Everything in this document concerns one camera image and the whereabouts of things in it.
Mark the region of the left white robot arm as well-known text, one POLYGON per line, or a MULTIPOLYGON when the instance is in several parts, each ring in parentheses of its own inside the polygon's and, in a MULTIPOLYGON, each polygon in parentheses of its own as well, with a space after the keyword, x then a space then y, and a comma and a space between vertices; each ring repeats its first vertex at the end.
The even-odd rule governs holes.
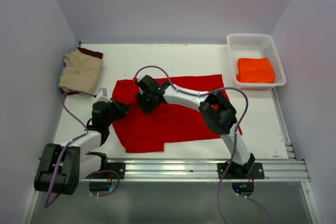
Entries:
POLYGON ((131 106, 113 99, 93 104, 91 118, 83 134, 65 144, 47 144, 34 179, 36 191, 72 195, 81 179, 94 174, 104 178, 109 172, 107 156, 95 152, 109 134, 115 120, 127 115, 131 106))

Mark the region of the red t shirt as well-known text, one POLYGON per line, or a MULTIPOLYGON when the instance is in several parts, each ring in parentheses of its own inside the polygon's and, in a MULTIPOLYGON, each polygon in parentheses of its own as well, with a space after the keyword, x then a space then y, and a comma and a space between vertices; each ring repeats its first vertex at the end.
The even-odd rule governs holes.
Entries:
MULTIPOLYGON (((172 77, 156 79, 158 83, 171 80, 173 84, 196 91, 225 92, 219 74, 200 77, 172 77)), ((201 114, 180 105, 162 103, 144 114, 135 95, 140 92, 132 80, 119 80, 112 93, 114 100, 129 104, 131 109, 125 117, 112 122, 118 139, 128 153, 162 152, 168 142, 208 140, 220 136, 208 129, 201 114)))

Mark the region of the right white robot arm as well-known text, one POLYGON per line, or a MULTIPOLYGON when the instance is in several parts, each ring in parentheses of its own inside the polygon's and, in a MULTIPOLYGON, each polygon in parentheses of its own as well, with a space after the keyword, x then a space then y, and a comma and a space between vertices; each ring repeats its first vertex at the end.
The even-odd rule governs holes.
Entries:
POLYGON ((255 157, 247 148, 237 119, 236 109, 222 93, 222 89, 196 91, 179 87, 171 80, 158 83, 149 75, 135 80, 140 92, 136 99, 143 113, 148 113, 162 103, 180 105, 199 112, 210 131, 219 135, 232 157, 236 176, 246 178, 253 171, 255 157))

